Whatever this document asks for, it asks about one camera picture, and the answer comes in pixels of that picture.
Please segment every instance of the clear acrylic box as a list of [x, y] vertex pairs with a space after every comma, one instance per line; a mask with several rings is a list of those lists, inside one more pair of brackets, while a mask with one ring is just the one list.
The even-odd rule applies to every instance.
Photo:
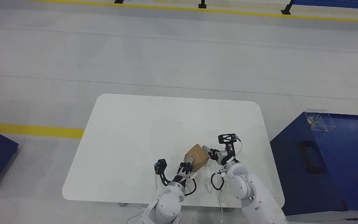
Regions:
[[306, 117], [307, 122], [311, 126], [311, 130], [329, 132], [336, 127], [331, 116], [326, 110], [307, 109]]

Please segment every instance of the blue cabinet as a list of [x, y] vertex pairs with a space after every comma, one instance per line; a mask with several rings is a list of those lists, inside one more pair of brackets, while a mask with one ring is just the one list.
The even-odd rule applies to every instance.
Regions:
[[17, 147], [16, 142], [0, 135], [0, 172], [5, 168], [14, 152], [17, 152]]
[[358, 116], [331, 118], [314, 131], [302, 113], [271, 141], [286, 215], [358, 210]]

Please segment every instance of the blue barrier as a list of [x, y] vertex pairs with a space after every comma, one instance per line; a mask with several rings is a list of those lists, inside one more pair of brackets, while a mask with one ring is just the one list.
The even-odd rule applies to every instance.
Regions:
[[294, 4], [305, 6], [358, 8], [358, 0], [295, 0]]

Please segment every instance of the white cable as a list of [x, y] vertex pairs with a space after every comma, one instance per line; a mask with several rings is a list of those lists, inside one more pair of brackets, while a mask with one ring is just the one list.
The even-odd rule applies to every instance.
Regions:
[[235, 158], [239, 155], [239, 153], [240, 153], [240, 152], [241, 152], [241, 150], [242, 150], [242, 146], [243, 146], [243, 144], [242, 144], [242, 142], [240, 142], [240, 143], [241, 143], [241, 148], [240, 148], [239, 152], [238, 152], [238, 153], [236, 153]]
[[129, 222], [129, 220], [131, 220], [132, 218], [135, 218], [135, 217], [137, 217], [137, 216], [140, 216], [140, 215], [143, 213], [144, 210], [145, 210], [145, 207], [142, 209], [142, 211], [141, 211], [139, 214], [136, 214], [135, 216], [132, 216], [132, 217], [128, 218], [128, 219], [127, 219], [127, 224], [128, 224], [128, 222]]
[[159, 196], [159, 190], [158, 190], [158, 182], [157, 182], [157, 174], [154, 172], [154, 175], [156, 177], [156, 191], [157, 191], [157, 197]]
[[222, 204], [220, 202], [220, 197], [222, 196], [222, 189], [220, 190], [220, 193], [219, 193], [219, 198], [218, 198], [218, 205], [220, 206], [220, 209], [222, 211], [222, 220], [220, 221], [220, 223], [223, 223], [224, 222], [224, 213], [223, 213], [223, 207], [222, 207]]

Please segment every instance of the black handle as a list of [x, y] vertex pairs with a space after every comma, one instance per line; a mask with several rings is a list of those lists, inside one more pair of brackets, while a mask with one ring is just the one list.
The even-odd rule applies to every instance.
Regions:
[[312, 143], [309, 141], [302, 141], [298, 144], [298, 146], [300, 147], [307, 171], [311, 174], [321, 174], [322, 171], [319, 167], [315, 167], [310, 164], [308, 155], [305, 150], [306, 148], [312, 146]]

